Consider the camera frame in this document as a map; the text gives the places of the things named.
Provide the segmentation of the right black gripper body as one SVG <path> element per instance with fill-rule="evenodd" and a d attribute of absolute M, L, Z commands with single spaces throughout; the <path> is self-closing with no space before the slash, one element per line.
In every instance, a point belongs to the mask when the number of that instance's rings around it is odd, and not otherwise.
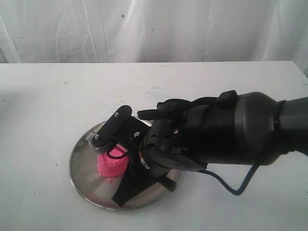
<path fill-rule="evenodd" d="M 141 143 L 149 174 L 158 178 L 172 169 L 189 172 L 206 169 L 201 130 L 201 120 L 191 117 L 179 121 L 153 120 Z"/>

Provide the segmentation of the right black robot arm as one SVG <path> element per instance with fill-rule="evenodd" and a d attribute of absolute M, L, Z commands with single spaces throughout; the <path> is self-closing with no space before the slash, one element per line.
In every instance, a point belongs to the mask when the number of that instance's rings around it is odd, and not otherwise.
<path fill-rule="evenodd" d="M 266 94 L 237 94 L 194 101 L 169 99 L 155 109 L 140 110 L 138 118 L 151 120 L 141 154 L 152 174 L 163 169 L 209 174 L 208 164 L 249 165 L 240 195 L 260 166 L 283 154 L 308 152 L 308 100 L 276 101 Z"/>

